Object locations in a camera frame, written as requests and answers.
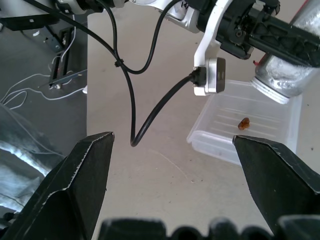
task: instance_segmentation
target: clear plastic container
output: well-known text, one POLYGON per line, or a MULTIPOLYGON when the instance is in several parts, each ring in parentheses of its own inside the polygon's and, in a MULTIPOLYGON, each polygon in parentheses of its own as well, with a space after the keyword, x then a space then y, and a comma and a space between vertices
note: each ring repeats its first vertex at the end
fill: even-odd
POLYGON ((227 80, 225 91, 209 97, 187 142, 203 154, 241 165, 234 135, 246 135, 283 143, 294 153, 297 148, 302 95, 282 105, 256 90, 249 82, 227 80), (250 119, 250 127, 238 124, 250 119))

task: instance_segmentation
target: food piece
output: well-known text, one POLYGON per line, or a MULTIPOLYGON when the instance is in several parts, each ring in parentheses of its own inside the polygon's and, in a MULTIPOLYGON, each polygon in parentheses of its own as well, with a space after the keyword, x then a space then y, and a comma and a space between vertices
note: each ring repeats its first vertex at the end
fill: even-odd
POLYGON ((244 119, 242 119, 242 121, 238 125, 238 129, 241 131, 243 131, 249 127, 250 127, 250 120, 248 117, 245 117, 244 119))

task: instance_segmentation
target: robotic arm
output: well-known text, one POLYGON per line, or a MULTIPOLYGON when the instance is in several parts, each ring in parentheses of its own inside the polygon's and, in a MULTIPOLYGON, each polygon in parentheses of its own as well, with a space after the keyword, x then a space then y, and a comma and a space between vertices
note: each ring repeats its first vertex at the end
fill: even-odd
MULTIPOLYGON (((84 14, 87 10, 98 13, 104 9, 96 0, 37 1, 67 15, 84 14)), ((127 1, 104 0, 103 2, 110 8, 122 8, 127 1)), ((171 2, 171 0, 130 1, 137 5, 157 8, 159 11, 163 11, 171 2)), ((0 9, 0 22, 13 31, 39 29, 58 22, 54 16, 23 0, 2 0, 0 9)), ((320 2, 308 0, 299 11, 300 15, 303 15, 300 16, 300 19, 304 18, 303 21, 312 18, 308 31, 275 18, 279 11, 279 0, 177 1, 167 12, 166 18, 192 33, 204 32, 203 39, 194 54, 194 70, 198 69, 201 75, 200 81, 194 87, 194 93, 197 96, 205 96, 224 91, 226 62, 222 58, 217 58, 219 48, 243 60, 249 59, 253 49, 257 48, 289 65, 302 67, 301 71, 319 68, 320 39, 316 34, 320 35, 320 28, 317 27, 320 22, 320 2), (304 8, 310 6, 315 11, 312 15, 304 11, 304 8), (314 26, 318 32, 312 29, 310 31, 310 26, 314 26)), ((257 71, 263 72, 267 64, 263 62, 257 71)), ((286 103, 288 102, 286 99, 294 97, 282 92, 283 89, 274 90, 271 83, 264 82, 264 85, 260 83, 257 85, 255 81, 253 85, 277 102, 286 103)))

